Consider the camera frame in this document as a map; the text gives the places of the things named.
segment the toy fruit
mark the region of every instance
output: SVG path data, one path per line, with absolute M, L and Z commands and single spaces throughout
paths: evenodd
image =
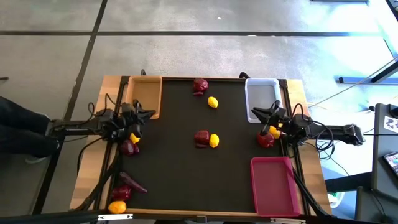
M 143 188 L 141 185 L 139 185 L 135 180 L 133 180 L 129 174 L 125 172 L 120 172 L 119 173 L 120 179 L 127 184 L 128 186 L 132 187 L 134 190 L 140 192 L 140 193 L 147 193 L 147 189 Z
M 130 134 L 130 140 L 132 141 L 132 143 L 137 143 L 139 142 L 140 138 L 137 138 L 136 135 L 134 133 Z
M 129 200 L 131 197 L 131 187 L 128 185 L 123 185 L 121 187 L 115 187 L 112 190 L 111 197 L 115 201 Z
M 121 146 L 121 152 L 126 156 L 133 155 L 134 152 L 134 144 L 130 140 L 125 140 Z
M 202 78 L 196 78 L 193 81 L 193 91 L 195 92 L 203 92 L 206 91 L 207 88 L 209 88 L 209 83 L 202 79 Z
M 123 201 L 112 202 L 108 207 L 108 210 L 112 214 L 122 214 L 126 211 L 126 209 L 127 209 L 126 203 Z
M 218 146 L 219 143 L 220 143 L 219 137 L 218 137 L 216 134 L 212 134 L 212 135 L 210 136 L 209 145 L 210 145 L 212 148 L 215 148 L 215 147 Z
M 139 153 L 139 148 L 138 148 L 137 144 L 134 144 L 134 145 L 133 145 L 133 150 L 134 150 L 134 153 L 135 153 L 135 154 L 138 154 L 138 153 Z
M 270 133 L 263 136 L 260 133 L 257 134 L 257 142 L 264 148 L 274 146 L 274 141 L 275 138 Z
M 279 139 L 280 137 L 280 131 L 276 130 L 276 128 L 273 126 L 269 127 L 268 133 L 271 134 L 274 137 L 274 139 Z
M 217 108 L 218 107 L 218 100 L 215 97 L 209 97 L 207 99 L 207 103 L 209 104 L 209 106 L 211 106 L 212 108 Z
M 210 141 L 210 134 L 208 131 L 198 131 L 194 138 L 196 143 L 207 145 Z

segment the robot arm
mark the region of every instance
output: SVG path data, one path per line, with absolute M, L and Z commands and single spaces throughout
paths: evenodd
M 275 101 L 268 109 L 253 108 L 251 111 L 260 122 L 264 124 L 260 134 L 268 133 L 271 126 L 288 135 L 289 143 L 302 144 L 308 139 L 330 140 L 333 133 L 334 140 L 340 140 L 347 144 L 360 146 L 365 142 L 361 128 L 355 124 L 344 126 L 324 126 L 313 121 L 311 117 L 304 114 L 295 114 L 292 118 L 286 116 L 286 109 L 279 107 L 280 101 Z
M 87 121 L 51 121 L 45 135 L 55 138 L 70 135 L 100 135 L 106 140 L 124 141 L 133 133 L 141 138 L 141 125 L 144 125 L 155 111 L 142 109 L 138 100 L 134 100 L 132 105 L 133 107 L 123 103 L 120 115 L 111 109 L 104 109 Z

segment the shoe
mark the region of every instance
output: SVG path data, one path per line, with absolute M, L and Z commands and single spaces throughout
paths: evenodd
M 42 162 L 43 160 L 45 160 L 47 157 L 43 157 L 43 158 L 37 158 L 34 156 L 28 156 L 27 158 L 25 158 L 25 162 L 27 164 L 36 164 L 38 162 Z

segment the red pepper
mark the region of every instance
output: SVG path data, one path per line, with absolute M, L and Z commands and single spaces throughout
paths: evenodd
M 121 187 L 116 187 L 112 190 L 112 199 L 117 200 L 129 200 L 131 198 L 131 187 L 128 185 L 123 185 Z
M 209 144 L 210 134 L 208 131 L 198 131 L 195 136 L 195 142 L 199 144 Z
M 134 145 L 133 145 L 133 150 L 134 150 L 134 153 L 135 153 L 135 154 L 138 154 L 138 153 L 139 153 L 139 148 L 138 148 L 138 145 L 137 145 L 137 144 L 134 144 Z
M 130 140 L 125 140 L 121 146 L 121 152 L 126 156 L 133 155 L 136 150 L 134 150 L 134 144 Z
M 147 189 L 141 187 L 135 180 L 133 180 L 127 173 L 125 172 L 120 172 L 119 176 L 121 180 L 127 184 L 128 186 L 132 187 L 134 190 L 141 192 L 141 193 L 147 193 Z
M 203 92 L 203 91 L 206 91 L 207 88 L 209 88 L 209 83 L 206 80 L 204 80 L 202 78 L 194 79 L 193 89 L 195 92 L 198 92 L 198 91 Z
M 274 141 L 275 138 L 270 133 L 263 136 L 260 133 L 257 134 L 257 142 L 264 148 L 274 146 Z

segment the concrete floor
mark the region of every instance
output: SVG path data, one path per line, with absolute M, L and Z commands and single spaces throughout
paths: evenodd
M 93 29 L 100 0 L 2 0 L 1 30 Z M 309 0 L 115 0 L 109 1 L 99 28 L 132 30 L 223 30 L 291 32 L 379 32 L 374 9 L 365 4 Z M 0 36 L 0 94 L 34 111 L 62 118 L 88 44 L 88 36 Z M 367 37 L 97 37 L 73 119 L 88 117 L 87 103 L 96 101 L 103 75 L 237 77 L 242 71 L 258 78 L 299 78 L 307 100 L 317 102 L 346 85 L 340 75 L 365 77 L 392 59 L 380 36 Z M 396 86 L 356 86 L 322 106 L 314 119 L 326 124 L 373 125 L 372 114 L 359 111 L 375 102 L 391 101 Z M 371 139 L 363 147 L 339 143 L 333 156 L 348 172 L 371 169 Z M 76 178 L 77 154 L 84 141 L 64 146 L 44 212 L 69 208 Z M 352 158 L 360 155 L 360 165 Z M 330 161 L 328 169 L 340 172 Z M 0 216 L 30 213 L 47 163 L 27 165 L 23 156 L 0 155 Z

